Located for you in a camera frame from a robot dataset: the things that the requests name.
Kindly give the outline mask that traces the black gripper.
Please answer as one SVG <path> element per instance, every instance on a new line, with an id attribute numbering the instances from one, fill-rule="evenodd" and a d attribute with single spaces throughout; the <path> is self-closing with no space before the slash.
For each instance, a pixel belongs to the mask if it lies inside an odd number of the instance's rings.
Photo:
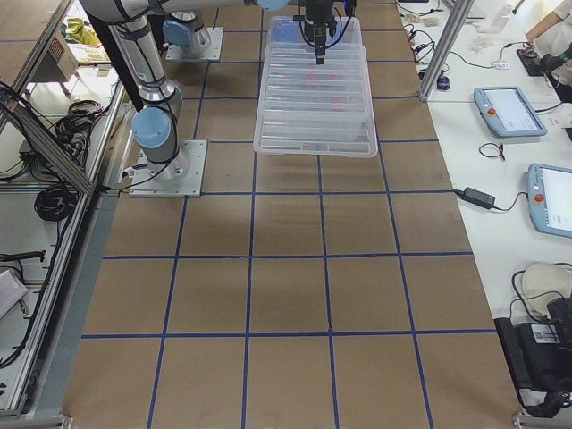
<path id="1" fill-rule="evenodd" d="M 317 65 L 324 63 L 325 48 L 335 44 L 340 20 L 334 15 L 334 1 L 297 1 L 297 13 L 293 20 L 299 24 L 303 40 L 315 48 Z"/>

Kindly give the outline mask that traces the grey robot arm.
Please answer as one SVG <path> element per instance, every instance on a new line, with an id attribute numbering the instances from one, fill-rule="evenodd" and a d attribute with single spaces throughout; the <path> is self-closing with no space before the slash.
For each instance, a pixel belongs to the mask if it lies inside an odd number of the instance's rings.
<path id="1" fill-rule="evenodd" d="M 154 107 L 172 128 L 176 127 L 182 105 L 181 92 L 166 77 L 149 15 L 179 23 L 191 34 L 200 33 L 204 23 L 200 12 L 208 7 L 257 5 L 269 12 L 280 11 L 292 1 L 83 1 L 96 33 L 110 55 L 112 64 L 129 69 L 138 86 L 133 100 L 137 109 Z"/>
<path id="2" fill-rule="evenodd" d="M 211 46 L 201 13 L 171 13 L 162 30 L 169 46 L 177 46 L 187 58 L 199 58 Z"/>

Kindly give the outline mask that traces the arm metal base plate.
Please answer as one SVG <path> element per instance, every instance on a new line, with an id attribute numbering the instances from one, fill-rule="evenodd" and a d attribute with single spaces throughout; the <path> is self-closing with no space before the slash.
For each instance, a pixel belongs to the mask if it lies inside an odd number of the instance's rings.
<path id="1" fill-rule="evenodd" d="M 173 27 L 165 29 L 168 62 L 218 62 L 223 44 L 223 28 L 203 27 L 199 31 Z"/>
<path id="2" fill-rule="evenodd" d="M 206 152 L 206 140 L 181 140 L 179 154 L 164 170 L 163 166 L 149 164 L 143 150 L 140 150 L 138 163 L 146 166 L 133 174 L 129 194 L 135 198 L 199 197 Z"/>

